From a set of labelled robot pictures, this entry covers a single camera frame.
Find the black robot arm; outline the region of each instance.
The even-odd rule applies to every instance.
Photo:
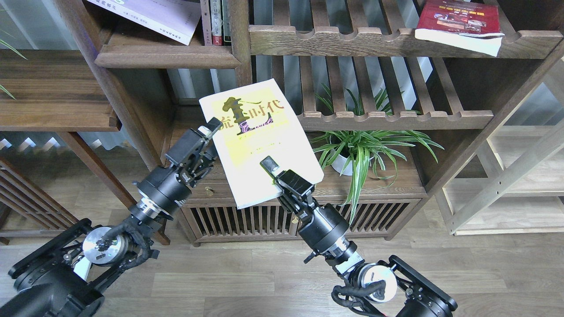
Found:
[[[298,233],[313,250],[304,263],[323,256],[345,282],[333,288],[335,303],[360,315],[385,316],[373,303],[388,301],[400,286],[407,300],[398,317],[452,317],[456,301],[399,257],[366,263],[356,244],[345,237],[349,224],[344,217],[331,204],[319,206],[313,198],[313,184],[292,170],[282,170],[270,156],[261,165],[282,190],[281,205],[302,222]]]
[[[168,151],[168,167],[157,167],[138,183],[141,200],[129,207],[131,215],[115,227],[91,227],[83,219],[16,263],[8,273],[18,294],[0,307],[0,316],[92,316],[104,301],[102,293],[126,270],[156,258],[152,235],[160,219],[172,219],[193,188],[212,168],[217,157],[210,146],[221,122],[212,119],[187,131]],[[86,235],[84,242],[77,239]],[[108,267],[87,283],[75,273],[84,261]]]

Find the white flower pot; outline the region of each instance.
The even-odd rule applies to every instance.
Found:
[[[333,155],[335,153],[335,151],[331,150],[331,153],[329,155]],[[333,162],[333,164],[331,164],[331,167],[333,167],[334,170],[336,170],[338,173],[340,173],[341,171],[343,171],[343,175],[346,176],[352,176],[353,174],[353,162],[349,162],[349,164],[347,164],[347,167],[345,167],[345,170],[343,170],[343,166],[345,166],[345,162],[347,161],[347,157],[344,157],[342,155],[338,155],[337,158],[335,159],[335,161]]]

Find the drawer handle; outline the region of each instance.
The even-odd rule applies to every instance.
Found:
[[[214,193],[213,188],[211,188],[211,187],[209,187],[209,186],[206,186],[205,189],[206,189],[206,195],[207,195],[208,197],[212,197],[212,196],[213,196],[213,193]]]

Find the wooden floor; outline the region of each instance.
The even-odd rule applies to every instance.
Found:
[[[135,195],[133,180],[147,173],[131,149],[96,150]],[[125,207],[72,153],[54,149],[30,158],[1,151],[78,218],[116,224]],[[27,226],[11,217],[7,226]],[[208,243],[194,248],[171,223],[170,246],[158,260],[126,272],[106,292],[97,316],[357,316],[332,302],[341,284],[321,258],[304,265],[310,250],[302,241]],[[47,239],[12,239],[0,246],[0,304],[15,291],[6,272]],[[369,261],[396,254],[450,294],[455,317],[563,316],[564,234],[447,235],[434,201],[392,241],[356,239]],[[400,293],[384,306],[392,315]]]

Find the book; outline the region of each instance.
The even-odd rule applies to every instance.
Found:
[[[497,56],[504,34],[497,6],[457,0],[428,0],[415,38]]]
[[[204,45],[212,45],[212,17],[210,16],[210,1],[200,0],[202,12],[202,31],[204,32]]]
[[[223,13],[223,45],[231,45],[231,22],[229,19],[229,0],[222,0]]]
[[[223,16],[221,13],[221,0],[210,0],[211,14],[211,43],[216,46],[223,45]]]
[[[189,45],[200,21],[200,5],[186,0],[88,0],[128,20]]]
[[[216,117],[223,123],[213,142],[237,208],[280,196],[259,164],[269,155],[312,184],[323,180],[306,134],[274,79],[203,97],[200,105],[206,120]]]

